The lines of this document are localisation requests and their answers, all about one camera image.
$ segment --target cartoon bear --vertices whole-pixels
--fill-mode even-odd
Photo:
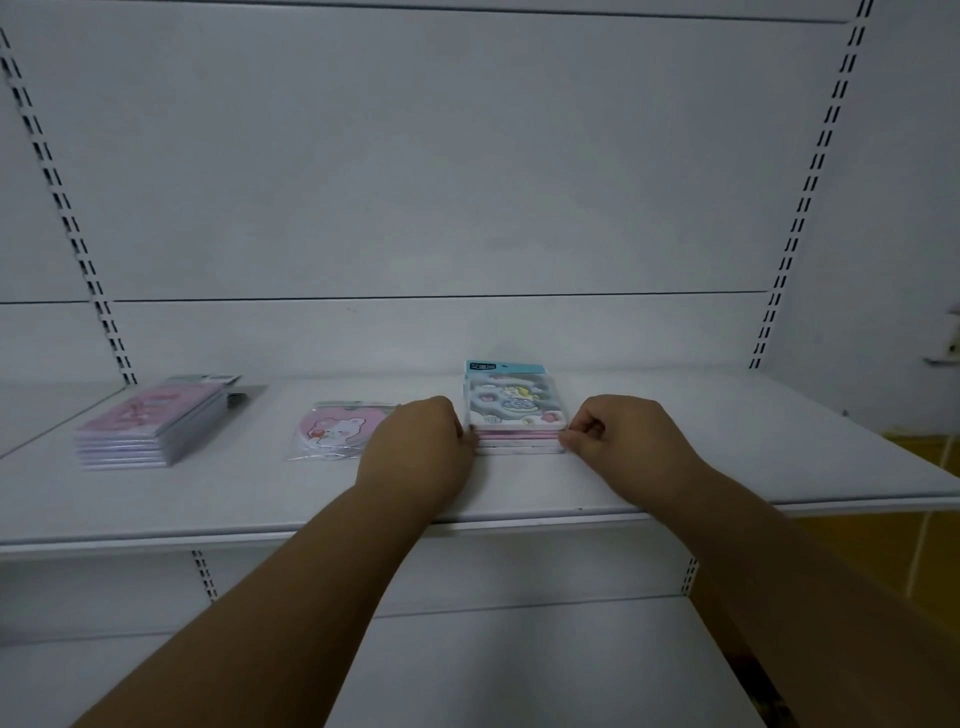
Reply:
[[[318,420],[310,428],[307,436],[310,438],[310,445],[338,448],[345,446],[351,437],[359,435],[364,422],[366,420],[362,417],[349,420]]]

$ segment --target round pink package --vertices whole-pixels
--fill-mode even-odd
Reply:
[[[377,426],[396,408],[360,401],[317,402],[297,426],[288,460],[359,457]]]

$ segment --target forearm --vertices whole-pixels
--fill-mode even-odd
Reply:
[[[433,514],[355,486],[78,726],[322,725],[376,605]]]
[[[802,725],[936,724],[960,711],[948,635],[716,471],[651,504],[709,572]]]

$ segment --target stacked sticky notes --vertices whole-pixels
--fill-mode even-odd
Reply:
[[[141,390],[74,431],[87,470],[173,465],[227,412],[219,383],[159,384]]]
[[[480,438],[478,454],[563,452],[566,428],[557,386],[541,364],[468,361],[464,377],[467,421]]]

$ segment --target human hand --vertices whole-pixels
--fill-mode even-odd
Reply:
[[[640,508],[675,496],[710,470],[660,403],[638,397],[589,398],[560,444]]]
[[[467,483],[476,445],[446,397],[402,404],[373,431],[357,486],[400,492],[432,518]]]

